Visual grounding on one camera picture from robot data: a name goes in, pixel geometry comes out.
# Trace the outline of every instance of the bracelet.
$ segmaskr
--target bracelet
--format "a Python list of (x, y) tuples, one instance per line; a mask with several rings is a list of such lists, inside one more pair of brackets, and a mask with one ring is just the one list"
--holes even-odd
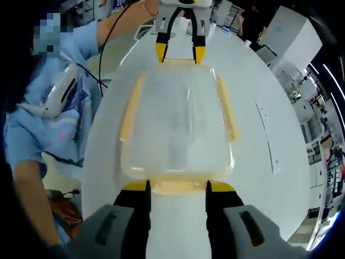
[(149, 11), (147, 10), (147, 8), (146, 8), (146, 0), (140, 0), (139, 3), (142, 5), (142, 7), (144, 8), (144, 10), (145, 10), (149, 15), (151, 15), (151, 16), (153, 16), (153, 17), (156, 17), (156, 16), (157, 16), (158, 12), (157, 12), (157, 13), (151, 13), (151, 12), (149, 12)]

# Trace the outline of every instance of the hand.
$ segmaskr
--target hand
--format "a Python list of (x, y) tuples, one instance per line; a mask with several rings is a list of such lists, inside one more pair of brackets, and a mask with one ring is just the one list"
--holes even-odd
[(158, 7), (159, 7), (160, 2), (161, 2), (160, 0), (146, 0), (145, 2), (146, 10), (151, 15), (156, 15), (158, 13)]
[(82, 218), (75, 205), (68, 198), (50, 199), (50, 206), (53, 213), (67, 222), (70, 226), (82, 221)]

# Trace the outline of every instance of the plastic container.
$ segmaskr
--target plastic container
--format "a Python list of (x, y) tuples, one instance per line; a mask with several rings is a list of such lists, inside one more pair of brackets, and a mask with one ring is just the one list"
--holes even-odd
[(236, 138), (230, 109), (213, 69), (182, 60), (156, 65), (140, 76), (129, 100), (120, 135), (123, 172), (168, 192), (176, 185), (203, 188), (229, 173)]

